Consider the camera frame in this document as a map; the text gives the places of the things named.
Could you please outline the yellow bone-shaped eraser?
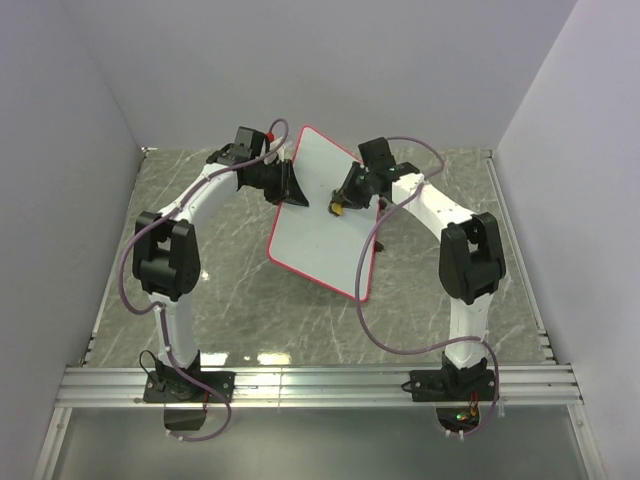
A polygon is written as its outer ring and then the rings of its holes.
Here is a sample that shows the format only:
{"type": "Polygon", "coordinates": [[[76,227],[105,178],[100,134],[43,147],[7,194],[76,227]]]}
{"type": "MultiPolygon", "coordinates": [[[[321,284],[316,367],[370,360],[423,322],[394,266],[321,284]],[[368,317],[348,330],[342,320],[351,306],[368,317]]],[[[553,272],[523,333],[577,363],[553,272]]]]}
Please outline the yellow bone-shaped eraser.
{"type": "Polygon", "coordinates": [[[335,217],[341,217],[343,215],[343,205],[337,202],[331,202],[328,207],[328,211],[335,217]]]}

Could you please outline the red framed whiteboard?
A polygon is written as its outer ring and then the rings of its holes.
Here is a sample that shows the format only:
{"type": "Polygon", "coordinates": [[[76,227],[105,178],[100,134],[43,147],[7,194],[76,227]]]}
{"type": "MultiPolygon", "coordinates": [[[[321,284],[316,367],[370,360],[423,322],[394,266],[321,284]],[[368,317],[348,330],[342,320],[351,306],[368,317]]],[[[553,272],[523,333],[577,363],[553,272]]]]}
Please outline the red framed whiteboard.
{"type": "Polygon", "coordinates": [[[281,204],[267,244],[268,258],[275,264],[351,299],[358,260],[379,211],[372,200],[364,210],[340,216],[329,212],[333,191],[343,184],[355,161],[326,135],[304,126],[292,164],[309,205],[281,204]]]}

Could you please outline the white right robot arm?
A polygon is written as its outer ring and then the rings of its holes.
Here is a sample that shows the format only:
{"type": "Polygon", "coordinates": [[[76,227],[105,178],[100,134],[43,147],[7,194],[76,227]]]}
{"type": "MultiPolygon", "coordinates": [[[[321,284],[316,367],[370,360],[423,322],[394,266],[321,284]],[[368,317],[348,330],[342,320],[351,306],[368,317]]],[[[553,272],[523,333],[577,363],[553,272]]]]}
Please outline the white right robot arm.
{"type": "Polygon", "coordinates": [[[498,364],[486,331],[489,307],[506,274],[497,219],[460,206],[431,184],[430,174],[397,162],[384,137],[364,142],[358,150],[361,159],[333,192],[329,213],[366,209],[376,197],[388,204],[376,228],[400,210],[410,213],[439,242],[438,277],[450,298],[449,338],[437,346],[442,366],[410,374],[405,390],[416,401],[496,399],[498,364]]]}

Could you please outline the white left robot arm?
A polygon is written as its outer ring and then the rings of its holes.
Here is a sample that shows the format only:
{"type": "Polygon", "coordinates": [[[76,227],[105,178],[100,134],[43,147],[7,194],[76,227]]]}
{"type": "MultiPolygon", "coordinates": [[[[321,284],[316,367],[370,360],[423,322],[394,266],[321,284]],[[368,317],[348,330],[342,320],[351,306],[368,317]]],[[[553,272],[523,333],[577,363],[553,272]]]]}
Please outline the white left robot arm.
{"type": "Polygon", "coordinates": [[[146,309],[122,302],[136,315],[153,312],[159,352],[148,375],[147,394],[168,402],[207,399],[213,388],[201,370],[191,317],[191,293],[201,277],[197,231],[240,189],[253,188],[271,204],[309,204],[284,156],[286,136],[248,127],[214,151],[201,173],[169,205],[144,211],[121,257],[148,295],[146,309]]]}

